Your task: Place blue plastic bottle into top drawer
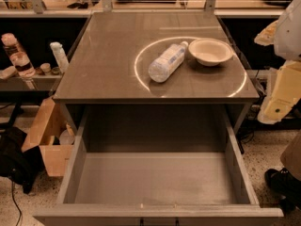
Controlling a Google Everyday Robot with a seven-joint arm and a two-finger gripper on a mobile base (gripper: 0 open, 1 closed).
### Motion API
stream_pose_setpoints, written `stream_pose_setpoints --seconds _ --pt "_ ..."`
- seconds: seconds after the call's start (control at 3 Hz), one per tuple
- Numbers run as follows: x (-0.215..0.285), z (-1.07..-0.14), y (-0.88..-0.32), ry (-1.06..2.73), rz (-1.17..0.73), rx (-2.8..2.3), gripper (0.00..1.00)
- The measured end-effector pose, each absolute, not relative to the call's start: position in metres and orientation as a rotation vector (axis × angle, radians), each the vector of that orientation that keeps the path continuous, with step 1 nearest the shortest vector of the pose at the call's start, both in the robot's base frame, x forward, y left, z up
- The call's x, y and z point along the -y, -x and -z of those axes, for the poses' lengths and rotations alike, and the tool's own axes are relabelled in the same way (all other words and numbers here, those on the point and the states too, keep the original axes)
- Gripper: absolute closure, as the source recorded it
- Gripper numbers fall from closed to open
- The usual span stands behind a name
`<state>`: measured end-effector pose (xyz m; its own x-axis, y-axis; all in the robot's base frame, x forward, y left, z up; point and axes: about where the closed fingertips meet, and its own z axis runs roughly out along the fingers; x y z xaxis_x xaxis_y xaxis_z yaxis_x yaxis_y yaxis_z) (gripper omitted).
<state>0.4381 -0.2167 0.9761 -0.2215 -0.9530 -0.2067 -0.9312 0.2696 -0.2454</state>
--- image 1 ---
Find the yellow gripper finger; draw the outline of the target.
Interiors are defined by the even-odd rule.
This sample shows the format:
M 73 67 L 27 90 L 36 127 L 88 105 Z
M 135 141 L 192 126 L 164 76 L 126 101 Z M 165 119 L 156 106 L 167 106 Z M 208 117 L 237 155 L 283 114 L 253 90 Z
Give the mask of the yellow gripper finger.
M 301 99 L 301 62 L 286 60 L 277 70 L 272 91 L 261 105 L 258 121 L 264 124 L 280 122 Z
M 277 21 L 270 23 L 266 26 L 254 39 L 258 45 L 268 46 L 274 43 L 274 37 L 277 30 Z

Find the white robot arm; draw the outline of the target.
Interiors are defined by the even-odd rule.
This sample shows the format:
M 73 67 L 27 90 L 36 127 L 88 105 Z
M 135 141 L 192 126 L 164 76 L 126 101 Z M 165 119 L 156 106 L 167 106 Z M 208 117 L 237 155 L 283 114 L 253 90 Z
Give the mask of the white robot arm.
M 293 0 L 254 41 L 262 46 L 274 45 L 275 54 L 285 59 L 258 115 L 259 122 L 275 124 L 301 99 L 301 0 Z

